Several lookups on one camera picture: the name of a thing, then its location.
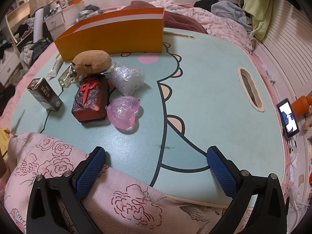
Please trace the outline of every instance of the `gray towel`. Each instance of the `gray towel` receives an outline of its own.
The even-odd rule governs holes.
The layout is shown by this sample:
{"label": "gray towel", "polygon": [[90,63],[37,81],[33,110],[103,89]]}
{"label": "gray towel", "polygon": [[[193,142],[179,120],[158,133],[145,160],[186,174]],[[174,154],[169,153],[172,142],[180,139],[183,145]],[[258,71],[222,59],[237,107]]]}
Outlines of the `gray towel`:
{"label": "gray towel", "polygon": [[220,1],[211,6],[211,13],[219,17],[226,17],[238,22],[247,31],[249,35],[252,31],[252,20],[246,16],[246,13],[234,3],[229,1]]}

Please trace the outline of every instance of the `red chinese character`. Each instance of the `red chinese character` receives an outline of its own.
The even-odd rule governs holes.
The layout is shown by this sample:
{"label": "red chinese character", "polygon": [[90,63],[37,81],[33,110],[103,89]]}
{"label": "red chinese character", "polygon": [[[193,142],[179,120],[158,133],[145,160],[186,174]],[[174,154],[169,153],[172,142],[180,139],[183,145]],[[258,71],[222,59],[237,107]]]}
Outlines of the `red chinese character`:
{"label": "red chinese character", "polygon": [[96,78],[88,77],[87,82],[83,85],[80,85],[80,90],[84,91],[82,104],[85,104],[87,97],[88,97],[88,91],[92,90],[99,84],[99,81],[95,81]]}

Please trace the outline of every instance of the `rose pattern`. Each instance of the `rose pattern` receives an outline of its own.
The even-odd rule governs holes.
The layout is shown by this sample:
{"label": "rose pattern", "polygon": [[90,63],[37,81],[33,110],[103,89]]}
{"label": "rose pattern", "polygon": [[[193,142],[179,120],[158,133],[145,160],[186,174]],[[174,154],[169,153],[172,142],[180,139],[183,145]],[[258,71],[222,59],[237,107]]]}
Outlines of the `rose pattern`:
{"label": "rose pattern", "polygon": [[72,171],[74,166],[68,158],[53,158],[50,161],[45,161],[38,167],[38,174],[42,174],[45,178],[59,177],[65,171]]}
{"label": "rose pattern", "polygon": [[71,154],[73,146],[62,141],[56,141],[54,142],[52,149],[54,150],[54,153],[52,153],[54,157],[65,157]]}
{"label": "rose pattern", "polygon": [[102,174],[104,174],[104,173],[106,172],[106,169],[108,169],[108,168],[109,168],[109,166],[105,164],[105,165],[102,167],[102,170],[100,171],[98,177],[101,177]]}
{"label": "rose pattern", "polygon": [[239,228],[240,231],[242,231],[243,229],[245,229],[246,224],[247,224],[247,222],[248,222],[248,220],[249,220],[249,217],[250,217],[250,211],[247,210],[247,211],[245,212],[244,216],[246,216],[246,217],[245,217],[245,219],[244,219],[244,224]]}
{"label": "rose pattern", "polygon": [[24,138],[23,142],[21,144],[21,148],[27,147],[31,142],[32,142],[32,138],[30,138],[30,139],[28,137]]}
{"label": "rose pattern", "polygon": [[160,201],[166,197],[153,201],[147,190],[142,193],[142,198],[132,198],[129,195],[138,192],[142,193],[142,189],[137,184],[127,186],[125,192],[114,191],[111,205],[115,212],[125,219],[135,221],[137,225],[143,225],[150,229],[161,226],[163,208],[165,207],[160,204]]}
{"label": "rose pattern", "polygon": [[13,208],[10,212],[10,217],[13,219],[17,227],[23,232],[26,233],[26,222],[22,219],[16,208]]}
{"label": "rose pattern", "polygon": [[282,183],[280,186],[282,188],[282,193],[283,193],[284,200],[286,201],[286,199],[287,199],[286,184]]}
{"label": "rose pattern", "polygon": [[21,165],[14,170],[13,174],[15,176],[17,175],[25,176],[28,173],[33,172],[39,166],[38,163],[35,163],[36,161],[37,161],[37,157],[35,154],[31,153],[27,155],[22,161]]}
{"label": "rose pattern", "polygon": [[40,148],[42,151],[48,150],[52,147],[54,143],[54,138],[51,136],[46,136],[45,138],[42,138],[39,142],[39,144],[36,146],[37,148]]}
{"label": "rose pattern", "polygon": [[9,198],[9,197],[11,197],[11,195],[7,195],[7,196],[4,197],[4,199],[3,199],[3,204],[4,204],[4,205],[5,205],[5,201],[6,201],[7,198]]}
{"label": "rose pattern", "polygon": [[20,140],[20,138],[16,138],[16,137],[10,138],[9,148],[12,148],[14,143],[18,143],[19,140]]}
{"label": "rose pattern", "polygon": [[63,215],[63,217],[64,217],[64,220],[65,220],[65,223],[66,223],[66,225],[67,225],[67,227],[68,227],[68,230],[69,230],[70,233],[72,233],[72,234],[78,234],[78,231],[77,231],[75,225],[73,224],[73,222],[72,222],[72,220],[71,220],[71,218],[70,218],[70,216],[69,216],[69,214],[68,214],[68,211],[67,211],[67,209],[66,209],[65,206],[64,206],[64,203],[61,202],[61,203],[59,203],[59,204],[61,204],[61,205],[59,205],[59,206],[60,206],[60,208],[61,208],[61,210],[62,210],[62,215]]}
{"label": "rose pattern", "polygon": [[222,209],[203,205],[181,206],[180,209],[187,213],[192,220],[197,222],[204,222],[203,226],[199,228],[196,234],[210,233],[214,224],[216,224],[216,221],[221,218],[220,214],[223,214]]}

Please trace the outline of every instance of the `black clamp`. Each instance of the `black clamp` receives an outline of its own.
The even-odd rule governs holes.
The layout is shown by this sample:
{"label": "black clamp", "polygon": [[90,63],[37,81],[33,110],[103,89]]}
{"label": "black clamp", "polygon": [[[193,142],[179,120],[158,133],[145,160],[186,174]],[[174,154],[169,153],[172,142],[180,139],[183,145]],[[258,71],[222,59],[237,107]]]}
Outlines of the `black clamp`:
{"label": "black clamp", "polygon": [[57,203],[61,196],[79,234],[103,234],[80,200],[86,197],[106,161],[105,150],[96,147],[73,171],[61,177],[38,175],[32,187],[27,211],[27,234],[70,234]]}
{"label": "black clamp", "polygon": [[286,234],[286,207],[276,174],[252,176],[239,170],[216,146],[207,151],[207,163],[224,193],[233,200],[210,234],[233,234],[252,195],[258,195],[249,220],[240,234]]}

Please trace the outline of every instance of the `brown plush toy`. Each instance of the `brown plush toy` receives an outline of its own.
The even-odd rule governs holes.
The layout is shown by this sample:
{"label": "brown plush toy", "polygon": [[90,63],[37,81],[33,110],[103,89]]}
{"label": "brown plush toy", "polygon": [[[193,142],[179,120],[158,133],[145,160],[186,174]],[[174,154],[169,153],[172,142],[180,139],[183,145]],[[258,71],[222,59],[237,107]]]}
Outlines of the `brown plush toy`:
{"label": "brown plush toy", "polygon": [[112,59],[107,52],[90,50],[78,54],[71,64],[71,77],[79,78],[81,75],[105,72],[111,67]]}

